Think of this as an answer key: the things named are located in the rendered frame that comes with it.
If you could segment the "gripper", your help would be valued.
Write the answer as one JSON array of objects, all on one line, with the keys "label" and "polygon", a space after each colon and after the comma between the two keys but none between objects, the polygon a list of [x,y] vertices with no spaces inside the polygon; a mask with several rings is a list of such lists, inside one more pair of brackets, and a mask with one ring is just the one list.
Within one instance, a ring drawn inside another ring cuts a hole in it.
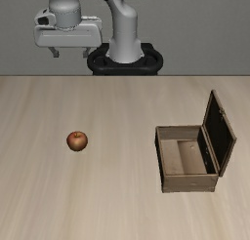
[{"label": "gripper", "polygon": [[56,48],[86,48],[83,50],[86,59],[91,48],[97,48],[103,42],[102,20],[98,17],[81,17],[79,12],[57,15],[43,9],[34,22],[35,44],[48,48],[54,58],[60,56]]}]

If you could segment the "red apple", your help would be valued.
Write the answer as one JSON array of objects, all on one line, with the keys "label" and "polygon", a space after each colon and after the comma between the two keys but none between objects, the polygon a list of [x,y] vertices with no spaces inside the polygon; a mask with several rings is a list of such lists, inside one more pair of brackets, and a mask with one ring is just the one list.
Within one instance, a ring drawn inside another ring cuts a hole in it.
[{"label": "red apple", "polygon": [[81,151],[88,144],[87,136],[80,131],[70,133],[66,138],[68,147],[73,151]]}]

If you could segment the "wooden box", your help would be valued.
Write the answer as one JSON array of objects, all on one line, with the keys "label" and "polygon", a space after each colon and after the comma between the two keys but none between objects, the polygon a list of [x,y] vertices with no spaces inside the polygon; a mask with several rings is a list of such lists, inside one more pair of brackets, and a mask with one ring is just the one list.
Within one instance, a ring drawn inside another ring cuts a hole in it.
[{"label": "wooden box", "polygon": [[201,126],[155,128],[163,193],[214,192],[219,174]]}]

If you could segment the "wooden box lid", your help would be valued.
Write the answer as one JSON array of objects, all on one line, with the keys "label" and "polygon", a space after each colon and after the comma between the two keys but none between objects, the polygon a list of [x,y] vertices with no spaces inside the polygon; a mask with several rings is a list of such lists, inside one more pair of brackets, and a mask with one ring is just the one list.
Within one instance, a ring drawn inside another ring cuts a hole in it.
[{"label": "wooden box lid", "polygon": [[215,90],[209,96],[202,128],[219,177],[225,173],[236,136]]}]

